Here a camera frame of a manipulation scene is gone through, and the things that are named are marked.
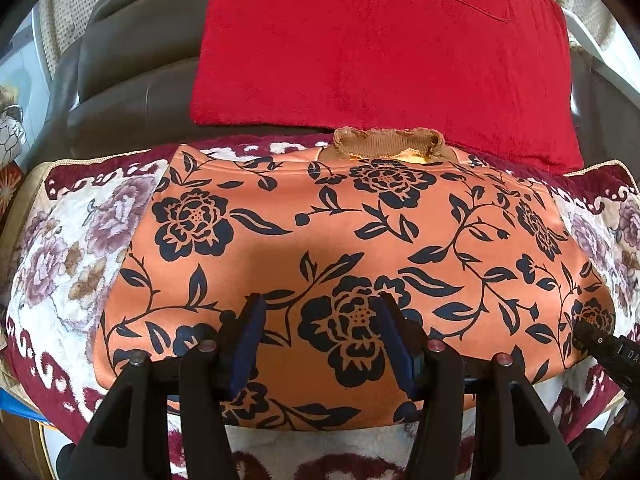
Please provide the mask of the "orange floral garment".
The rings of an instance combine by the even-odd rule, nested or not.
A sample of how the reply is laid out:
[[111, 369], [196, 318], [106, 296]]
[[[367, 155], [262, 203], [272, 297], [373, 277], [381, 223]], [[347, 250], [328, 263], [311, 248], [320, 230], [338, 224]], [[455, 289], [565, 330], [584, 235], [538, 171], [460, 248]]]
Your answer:
[[442, 162], [296, 154], [224, 162], [179, 146], [108, 296], [94, 347], [109, 387], [134, 352], [182, 356], [267, 305], [231, 425], [364, 428], [408, 417], [372, 300], [465, 356], [511, 352], [533, 382], [579, 359], [577, 320], [610, 332], [604, 274], [550, 190], [457, 152]]

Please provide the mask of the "floral plush blanket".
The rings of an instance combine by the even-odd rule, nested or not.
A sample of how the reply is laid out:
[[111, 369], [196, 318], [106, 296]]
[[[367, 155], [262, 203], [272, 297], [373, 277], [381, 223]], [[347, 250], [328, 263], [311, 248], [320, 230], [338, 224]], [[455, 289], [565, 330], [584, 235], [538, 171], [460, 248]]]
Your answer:
[[[62, 160], [38, 167], [25, 185], [32, 206], [13, 216], [17, 241], [2, 296], [8, 305], [9, 359], [28, 396], [49, 422], [78, 440], [106, 390], [96, 380], [94, 347], [108, 296], [127, 248], [172, 156], [181, 146], [101, 159]], [[545, 185], [579, 247], [604, 274], [614, 302], [612, 333], [639, 322], [639, 192], [616, 160], [549, 174], [464, 148], [450, 148], [433, 130], [338, 129], [297, 144], [258, 148], [235, 140], [188, 144], [224, 162], [296, 154], [315, 148], [326, 160], [397, 159], [442, 162], [468, 154], [514, 177]], [[578, 408], [558, 420], [571, 436], [606, 402], [593, 390], [580, 356], [561, 374], [536, 382], [544, 402]], [[408, 454], [406, 421], [364, 428], [282, 429], [231, 425], [239, 473], [247, 479], [396, 479]]]

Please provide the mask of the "red pillow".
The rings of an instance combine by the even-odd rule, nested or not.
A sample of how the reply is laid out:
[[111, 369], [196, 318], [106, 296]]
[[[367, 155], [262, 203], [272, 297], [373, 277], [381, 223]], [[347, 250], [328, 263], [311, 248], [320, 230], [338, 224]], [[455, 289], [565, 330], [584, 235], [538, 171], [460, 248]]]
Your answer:
[[553, 0], [209, 0], [199, 125], [431, 128], [565, 174], [584, 161]]

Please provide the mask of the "white patterned curtain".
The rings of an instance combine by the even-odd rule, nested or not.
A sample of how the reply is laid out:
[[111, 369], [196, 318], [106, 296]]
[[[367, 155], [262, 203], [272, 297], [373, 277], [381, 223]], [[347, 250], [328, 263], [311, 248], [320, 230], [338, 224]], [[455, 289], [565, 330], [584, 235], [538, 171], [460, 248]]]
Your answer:
[[120, 58], [148, 54], [142, 66], [152, 68], [198, 53], [205, 6], [206, 0], [39, 0], [35, 36], [50, 78], [92, 25], [94, 46], [113, 41]]

